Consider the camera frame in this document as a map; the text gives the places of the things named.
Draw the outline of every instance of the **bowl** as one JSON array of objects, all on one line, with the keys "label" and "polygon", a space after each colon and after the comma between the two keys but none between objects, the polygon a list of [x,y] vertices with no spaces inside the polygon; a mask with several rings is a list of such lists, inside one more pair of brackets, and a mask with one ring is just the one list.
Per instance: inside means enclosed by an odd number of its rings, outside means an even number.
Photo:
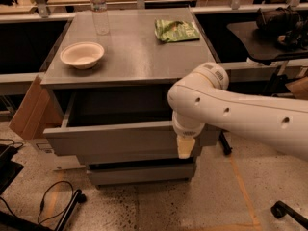
[{"label": "bowl", "polygon": [[78,69],[94,67],[104,55],[104,48],[95,42],[78,42],[65,48],[60,55],[63,63]]}]

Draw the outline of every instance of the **crumpled green packet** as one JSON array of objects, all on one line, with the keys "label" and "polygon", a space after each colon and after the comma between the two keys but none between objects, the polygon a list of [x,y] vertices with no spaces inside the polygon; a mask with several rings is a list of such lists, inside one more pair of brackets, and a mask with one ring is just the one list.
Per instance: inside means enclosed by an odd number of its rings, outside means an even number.
[{"label": "crumpled green packet", "polygon": [[191,22],[156,19],[155,35],[163,42],[200,39],[200,33]]}]

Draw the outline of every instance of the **clear bottle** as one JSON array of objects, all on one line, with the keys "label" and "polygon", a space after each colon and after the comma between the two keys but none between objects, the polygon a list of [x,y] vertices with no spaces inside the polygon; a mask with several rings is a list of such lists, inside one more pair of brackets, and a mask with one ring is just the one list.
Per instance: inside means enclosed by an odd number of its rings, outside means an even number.
[{"label": "clear bottle", "polygon": [[90,0],[93,22],[98,35],[109,33],[109,19],[106,0]]}]

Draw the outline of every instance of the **floor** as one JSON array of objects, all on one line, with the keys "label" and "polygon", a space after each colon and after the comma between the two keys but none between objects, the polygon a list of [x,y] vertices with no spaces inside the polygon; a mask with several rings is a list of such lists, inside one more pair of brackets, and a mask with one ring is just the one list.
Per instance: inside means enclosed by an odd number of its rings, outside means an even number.
[{"label": "floor", "polygon": [[[9,120],[0,116],[0,138],[19,141],[8,124]],[[308,217],[308,163],[230,133],[226,138],[232,154],[224,156],[220,143],[204,147],[190,181],[100,188],[90,183],[83,168],[51,170],[25,143],[13,156],[24,169],[2,197],[17,216],[37,223],[45,191],[58,181],[69,181],[87,197],[75,208],[66,226],[70,231],[305,230],[289,216],[276,219],[270,207],[282,200]],[[70,195],[68,185],[55,186],[46,195],[40,220],[58,214]],[[0,210],[8,212],[3,202]],[[43,224],[55,228],[57,220]]]}]

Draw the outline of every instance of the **white robotic arm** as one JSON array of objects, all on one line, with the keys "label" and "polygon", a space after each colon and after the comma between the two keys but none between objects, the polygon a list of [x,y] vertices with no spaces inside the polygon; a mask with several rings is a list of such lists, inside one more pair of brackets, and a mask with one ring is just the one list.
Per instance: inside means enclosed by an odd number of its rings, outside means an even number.
[{"label": "white robotic arm", "polygon": [[180,158],[188,158],[205,123],[308,161],[308,102],[226,91],[228,75],[205,63],[168,92]]}]

